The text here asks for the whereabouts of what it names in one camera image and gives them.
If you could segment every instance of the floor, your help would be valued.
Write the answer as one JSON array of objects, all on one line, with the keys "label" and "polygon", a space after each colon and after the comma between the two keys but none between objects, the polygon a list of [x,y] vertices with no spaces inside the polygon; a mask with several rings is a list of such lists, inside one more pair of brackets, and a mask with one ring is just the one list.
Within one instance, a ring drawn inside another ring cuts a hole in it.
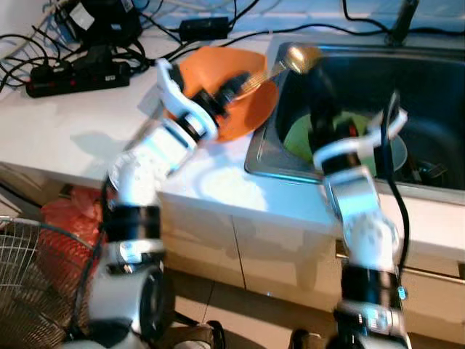
[{"label": "floor", "polygon": [[[328,338],[335,323],[330,313],[247,292],[234,286],[170,270],[177,311],[197,321],[218,320],[228,348],[287,349],[293,329],[304,328]],[[411,335],[413,349],[463,349],[463,346]],[[324,348],[315,341],[315,349]]]}]

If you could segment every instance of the white countertop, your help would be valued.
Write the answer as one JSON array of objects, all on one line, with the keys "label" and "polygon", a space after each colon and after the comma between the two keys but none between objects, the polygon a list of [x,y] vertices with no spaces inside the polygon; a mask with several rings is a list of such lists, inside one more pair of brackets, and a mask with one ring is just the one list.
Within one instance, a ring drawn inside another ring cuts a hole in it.
[{"label": "white countertop", "polygon": [[[265,53],[270,39],[262,36],[239,41],[235,47]],[[314,42],[322,40],[322,36],[313,38]],[[144,38],[143,43],[149,57],[176,48],[176,44],[156,37]],[[4,96],[0,99],[0,162],[98,188],[111,161],[147,118],[138,105],[155,80],[155,69],[151,69],[133,78],[127,88],[36,100],[22,90]],[[320,195],[320,186],[244,171],[250,139],[204,144],[164,184],[163,199],[339,236],[337,221]],[[402,227],[394,198],[380,197],[386,214]],[[465,206],[404,200],[411,217],[412,250],[465,261]]]}]

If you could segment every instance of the stainless steel sink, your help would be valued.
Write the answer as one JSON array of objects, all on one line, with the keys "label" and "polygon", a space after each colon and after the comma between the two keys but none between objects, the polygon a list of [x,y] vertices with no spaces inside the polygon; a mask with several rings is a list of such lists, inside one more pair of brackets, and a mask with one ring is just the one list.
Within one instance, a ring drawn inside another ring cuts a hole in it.
[{"label": "stainless steel sink", "polygon": [[[288,45],[282,44],[276,60]],[[409,115],[400,136],[419,169],[440,167],[439,179],[399,183],[404,196],[465,204],[465,57],[460,50],[320,46],[323,70],[331,78],[344,110],[373,117],[394,89]],[[302,79],[283,73],[276,79],[278,106],[251,141],[245,168],[256,175],[319,183],[306,161],[283,147],[292,124],[310,109]],[[383,180],[381,192],[390,193]]]}]

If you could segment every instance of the orange plate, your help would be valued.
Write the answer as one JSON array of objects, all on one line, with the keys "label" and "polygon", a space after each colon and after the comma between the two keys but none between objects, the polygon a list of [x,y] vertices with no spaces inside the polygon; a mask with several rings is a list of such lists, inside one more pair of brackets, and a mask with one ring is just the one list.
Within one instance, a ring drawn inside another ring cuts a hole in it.
[{"label": "orange plate", "polygon": [[[267,59],[259,53],[228,47],[203,47],[179,65],[185,82],[184,94],[192,97],[204,88],[215,93],[228,79],[245,71],[250,74],[267,70]],[[227,107],[229,116],[218,120],[217,141],[225,142],[247,135],[260,127],[278,101],[278,89],[268,81],[253,93],[244,95]]]}]

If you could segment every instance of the faucet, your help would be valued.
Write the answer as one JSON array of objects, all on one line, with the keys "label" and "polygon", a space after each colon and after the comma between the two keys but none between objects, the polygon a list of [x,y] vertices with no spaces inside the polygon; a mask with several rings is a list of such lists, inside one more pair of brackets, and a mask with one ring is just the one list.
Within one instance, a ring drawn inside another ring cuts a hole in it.
[{"label": "faucet", "polygon": [[410,29],[410,24],[418,5],[419,0],[403,0],[399,15],[397,16],[397,21],[386,37],[386,43],[388,45],[403,45],[403,42],[408,35],[408,30]]}]

